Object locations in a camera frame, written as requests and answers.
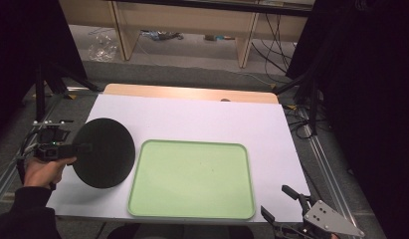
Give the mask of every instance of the tray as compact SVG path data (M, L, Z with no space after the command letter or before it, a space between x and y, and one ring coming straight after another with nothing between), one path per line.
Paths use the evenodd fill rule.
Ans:
M146 141L128 211L134 216L251 218L255 205L246 149L237 143Z

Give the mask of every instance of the white tabletop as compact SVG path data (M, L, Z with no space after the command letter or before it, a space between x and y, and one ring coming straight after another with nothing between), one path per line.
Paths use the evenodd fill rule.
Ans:
M266 222L263 205L280 222L302 221L302 209L282 191L286 184L309 194L298 155L281 105L157 99L126 96L98 96L89 120L114 119L131 133L136 159L149 139L234 142L248 151L256 202L256 214L249 220L201 220L199 218L138 218L127 211L135 167L120 185L96 189L84 184L72 167L53 192L48 206L58 216L79 216L102 220L122 219L173 223Z

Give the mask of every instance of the hand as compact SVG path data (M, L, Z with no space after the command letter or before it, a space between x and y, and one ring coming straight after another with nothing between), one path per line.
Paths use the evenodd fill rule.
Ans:
M76 160L76 157L71 157L44 162L33 157L27 163L24 186L38 186L50 189L51 182L57 184L61 181L65 166Z

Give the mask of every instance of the black round disc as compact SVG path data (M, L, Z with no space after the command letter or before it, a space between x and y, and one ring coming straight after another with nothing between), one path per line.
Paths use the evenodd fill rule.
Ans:
M92 152L77 152L74 171L86 184L110 188L123 182L135 161L135 146L129 131L113 119L94 119L77 133L73 145L91 143Z

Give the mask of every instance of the person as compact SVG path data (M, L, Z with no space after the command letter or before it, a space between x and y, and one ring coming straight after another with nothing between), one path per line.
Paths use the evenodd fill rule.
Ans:
M15 192L15 201L9 212L0 215L0 239L61 238L55 220L55 210L46 207L52 195L51 183L62 179L67 164L75 157L44 162L31 158L27 162L25 181ZM128 224L114 229L108 239L253 239L245 226L199 226Z

